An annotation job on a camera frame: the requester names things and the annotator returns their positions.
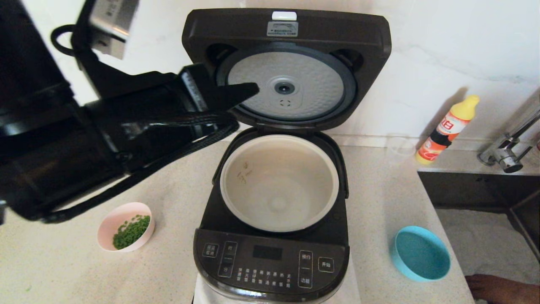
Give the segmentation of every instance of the countertop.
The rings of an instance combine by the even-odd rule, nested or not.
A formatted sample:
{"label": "countertop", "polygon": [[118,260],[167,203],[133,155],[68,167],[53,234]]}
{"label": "countertop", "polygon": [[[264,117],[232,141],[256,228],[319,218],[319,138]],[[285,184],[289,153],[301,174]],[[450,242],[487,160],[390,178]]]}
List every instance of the countertop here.
{"label": "countertop", "polygon": [[[62,224],[28,222],[13,212],[0,227],[2,303],[191,303],[197,269],[193,233],[227,142],[178,160],[134,188]],[[473,151],[445,151],[432,167],[410,159],[390,164],[385,149],[341,147],[349,181],[349,242],[362,304],[474,303],[418,170],[498,173]],[[537,155],[519,174],[540,174]],[[110,253],[96,242],[101,219],[139,201],[152,209],[154,236],[131,253]],[[409,280],[393,266],[389,246],[402,227],[430,229],[448,246],[449,274],[437,282]]]}

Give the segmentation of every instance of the faucet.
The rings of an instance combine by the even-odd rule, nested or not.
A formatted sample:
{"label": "faucet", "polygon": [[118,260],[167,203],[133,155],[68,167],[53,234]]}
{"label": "faucet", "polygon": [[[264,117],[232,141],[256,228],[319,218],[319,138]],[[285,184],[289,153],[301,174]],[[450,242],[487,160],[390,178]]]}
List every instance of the faucet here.
{"label": "faucet", "polygon": [[532,147],[526,148],[520,156],[516,156],[512,148],[519,143],[519,137],[540,119],[540,109],[536,110],[523,124],[512,132],[504,133],[493,142],[484,152],[477,155],[478,160],[486,166],[498,163],[505,173],[514,173],[521,170],[520,160]]}

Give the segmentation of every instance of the rice cooker lid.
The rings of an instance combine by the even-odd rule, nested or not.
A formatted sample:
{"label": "rice cooker lid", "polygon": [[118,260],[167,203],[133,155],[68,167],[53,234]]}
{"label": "rice cooker lid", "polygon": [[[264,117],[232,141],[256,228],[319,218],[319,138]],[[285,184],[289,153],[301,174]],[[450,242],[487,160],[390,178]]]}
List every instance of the rice cooker lid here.
{"label": "rice cooker lid", "polygon": [[274,128],[325,129],[351,105],[356,81],[332,55],[292,43],[271,43],[228,56],[218,85],[255,82],[260,92],[232,112],[241,122]]}

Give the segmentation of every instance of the blue bowl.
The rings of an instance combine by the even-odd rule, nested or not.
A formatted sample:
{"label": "blue bowl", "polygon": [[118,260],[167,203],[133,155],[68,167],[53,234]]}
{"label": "blue bowl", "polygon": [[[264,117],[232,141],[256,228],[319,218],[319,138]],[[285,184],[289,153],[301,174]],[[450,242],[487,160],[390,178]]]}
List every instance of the blue bowl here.
{"label": "blue bowl", "polygon": [[396,268],[417,282],[440,280],[450,270],[450,254],[444,243],[418,226],[404,227],[396,234],[391,256]]}

